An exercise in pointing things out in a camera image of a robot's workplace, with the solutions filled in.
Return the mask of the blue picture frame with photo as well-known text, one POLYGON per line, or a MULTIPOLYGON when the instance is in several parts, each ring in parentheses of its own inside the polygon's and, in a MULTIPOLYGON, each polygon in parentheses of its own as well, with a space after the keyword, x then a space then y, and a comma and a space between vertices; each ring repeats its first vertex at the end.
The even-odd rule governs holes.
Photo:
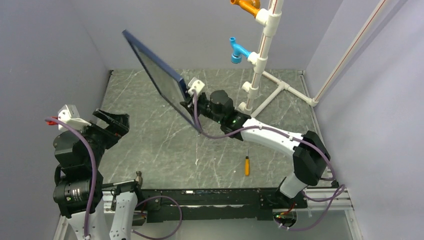
POLYGON ((191 107, 193 101, 184 78, 131 32, 124 30, 122 35, 160 96, 199 132, 200 129, 196 125, 193 115, 186 109, 186 104, 191 107))

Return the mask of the yellow handled screwdriver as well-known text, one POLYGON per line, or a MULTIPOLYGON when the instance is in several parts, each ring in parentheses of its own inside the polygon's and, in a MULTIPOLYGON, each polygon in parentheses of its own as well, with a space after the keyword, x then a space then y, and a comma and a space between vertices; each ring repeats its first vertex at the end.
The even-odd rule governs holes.
POLYGON ((249 150, 246 150, 245 161, 244 161, 244 175, 250 175, 250 158, 249 158, 249 150))

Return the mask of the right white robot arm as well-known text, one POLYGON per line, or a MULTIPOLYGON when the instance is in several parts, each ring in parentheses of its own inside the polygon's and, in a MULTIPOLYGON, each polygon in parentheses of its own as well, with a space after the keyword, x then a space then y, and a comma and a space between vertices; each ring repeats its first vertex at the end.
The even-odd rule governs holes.
POLYGON ((204 116, 220 125, 225 138, 256 143, 290 157, 293 172, 282 180, 275 194, 276 203, 282 208, 289 207, 306 187, 324 180, 324 171, 331 168, 330 154, 316 132, 295 133, 264 124, 236 110, 224 90, 214 91, 210 97, 193 94, 180 106, 191 115, 200 132, 203 129, 199 116, 204 116))

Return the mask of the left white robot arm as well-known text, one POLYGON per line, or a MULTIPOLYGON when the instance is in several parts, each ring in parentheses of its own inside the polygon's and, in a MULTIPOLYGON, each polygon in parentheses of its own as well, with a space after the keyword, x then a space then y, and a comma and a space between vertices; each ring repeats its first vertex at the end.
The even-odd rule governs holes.
POLYGON ((142 173, 137 171, 133 180, 105 184, 99 165, 105 151, 129 132, 130 117, 101 109, 93 115, 107 126, 81 119, 74 106, 64 106, 46 120, 60 130, 53 142, 58 161, 53 200, 79 240, 128 240, 134 211, 144 203, 142 173))

